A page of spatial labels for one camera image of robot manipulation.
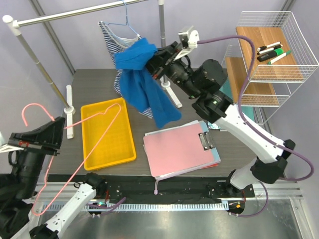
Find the pink wire hanger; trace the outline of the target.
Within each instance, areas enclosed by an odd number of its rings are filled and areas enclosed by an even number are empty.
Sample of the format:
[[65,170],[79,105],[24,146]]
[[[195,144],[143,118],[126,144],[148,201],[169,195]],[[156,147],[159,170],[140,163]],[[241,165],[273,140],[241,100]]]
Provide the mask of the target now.
[[[39,103],[30,103],[28,105],[26,105],[22,111],[21,111],[21,117],[22,117],[22,120],[23,120],[23,123],[25,124],[25,126],[28,126],[28,122],[25,118],[25,111],[28,107],[30,106],[38,106],[38,107],[41,107],[43,109],[43,111],[49,116],[49,118],[51,119],[51,121],[57,121],[53,118],[53,116],[47,111],[47,109],[39,104]],[[89,154],[86,156],[86,158],[83,159],[82,163],[79,165],[79,167],[74,171],[74,173],[71,175],[71,177],[68,179],[68,181],[65,183],[65,185],[60,189],[60,191],[56,194],[56,196],[51,200],[51,202],[49,203],[49,205],[41,212],[37,213],[34,209],[35,209],[35,206],[36,206],[36,203],[42,193],[42,191],[46,188],[47,186],[47,179],[48,179],[48,176],[49,176],[49,170],[51,168],[51,165],[52,165],[52,162],[53,162],[53,158],[54,156],[51,157],[50,161],[49,161],[49,164],[48,164],[48,167],[47,167],[47,170],[45,172],[45,176],[44,176],[44,186],[40,189],[38,195],[36,196],[35,198],[35,201],[34,201],[34,204],[31,208],[31,214],[33,216],[42,216],[47,210],[48,210],[48,207],[51,206],[53,204],[53,202],[58,198],[58,196],[62,193],[62,191],[65,189],[65,187],[68,185],[69,182],[71,182],[71,179],[73,179],[75,177],[75,175],[78,173],[78,171],[80,170],[80,168],[85,164],[86,160],[88,159],[88,157],[92,154],[92,152],[95,150],[95,148],[97,147],[97,145],[100,143],[100,141],[102,140],[102,138],[104,137],[104,135],[107,133],[107,131],[109,130],[109,128],[112,126],[112,124],[114,123],[114,121],[116,120],[116,118],[118,117],[118,115],[120,114],[121,110],[122,110],[122,107],[120,104],[118,103],[114,103],[112,105],[110,105],[109,107],[107,107],[104,112],[98,112],[98,113],[95,113],[94,115],[91,115],[89,117],[86,117],[76,123],[73,123],[69,126],[66,126],[64,129],[69,129],[71,128],[72,126],[76,126],[76,125],[79,125],[81,124],[81,129],[83,131],[83,122],[87,121],[87,120],[90,120],[91,118],[93,117],[96,117],[98,115],[105,115],[107,114],[108,110],[111,109],[112,107],[114,106],[118,106],[118,111],[117,113],[115,114],[115,116],[113,117],[112,121],[110,122],[109,126],[106,128],[106,130],[104,131],[104,133],[102,134],[102,136],[100,137],[100,139],[96,142],[96,144],[93,146],[93,148],[91,149],[91,151],[89,152]]]

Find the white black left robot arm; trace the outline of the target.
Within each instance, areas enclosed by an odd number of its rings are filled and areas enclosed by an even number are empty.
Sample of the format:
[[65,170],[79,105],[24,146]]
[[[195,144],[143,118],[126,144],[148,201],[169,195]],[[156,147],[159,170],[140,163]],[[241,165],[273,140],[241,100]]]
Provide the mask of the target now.
[[56,156],[62,145],[65,118],[57,117],[28,132],[12,133],[7,147],[10,174],[0,176],[0,237],[2,239],[59,239],[81,209],[94,198],[102,198],[106,180],[88,173],[74,196],[46,223],[28,228],[33,204],[25,202],[35,188],[47,155]]

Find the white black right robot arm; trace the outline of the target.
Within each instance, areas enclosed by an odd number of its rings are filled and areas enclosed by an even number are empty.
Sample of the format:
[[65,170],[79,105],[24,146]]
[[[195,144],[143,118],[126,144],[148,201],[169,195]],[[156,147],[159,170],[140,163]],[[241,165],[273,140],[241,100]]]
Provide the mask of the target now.
[[238,106],[220,91],[227,80],[220,63],[208,59],[193,70],[189,62],[182,62],[179,57],[181,52],[181,44],[177,42],[160,48],[147,62],[146,68],[156,80],[162,76],[171,79],[190,99],[196,100],[192,107],[202,119],[215,122],[256,154],[250,164],[229,174],[222,190],[228,196],[235,197],[255,182],[273,184],[283,178],[291,154],[282,148],[294,149],[295,143],[290,139],[283,141],[274,137],[275,144],[272,145],[263,139],[264,135],[271,135],[261,127],[253,131],[249,125],[255,123],[251,119],[242,119]]

